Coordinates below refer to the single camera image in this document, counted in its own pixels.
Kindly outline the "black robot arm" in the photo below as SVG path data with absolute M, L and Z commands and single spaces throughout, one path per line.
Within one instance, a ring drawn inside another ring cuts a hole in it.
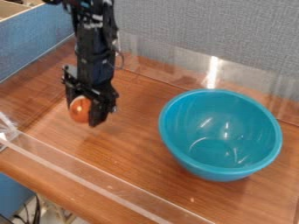
M 76 37 L 77 65 L 62 67 L 61 83 L 65 87 L 70 113 L 96 127 L 117 109 L 118 93 L 112 86 L 118 51 L 114 0 L 42 0 L 48 5 L 61 5 L 70 14 Z

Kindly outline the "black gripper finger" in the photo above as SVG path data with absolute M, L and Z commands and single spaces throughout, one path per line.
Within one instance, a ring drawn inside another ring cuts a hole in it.
M 65 86 L 66 104 L 70 105 L 72 101 L 81 95 L 80 87 L 77 85 Z
M 97 98 L 90 101 L 88 112 L 88 126 L 96 127 L 108 118 L 108 114 L 116 111 L 116 99 Z

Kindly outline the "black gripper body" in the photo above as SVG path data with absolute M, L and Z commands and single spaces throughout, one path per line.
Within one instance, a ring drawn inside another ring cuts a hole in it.
M 77 85 L 80 87 L 81 95 L 85 96 L 90 101 L 97 98 L 114 98 L 117 108 L 118 93 L 114 90 L 110 81 L 105 81 L 100 85 L 90 87 L 78 81 L 77 68 L 72 65 L 65 65 L 62 67 L 61 84 L 64 86 Z

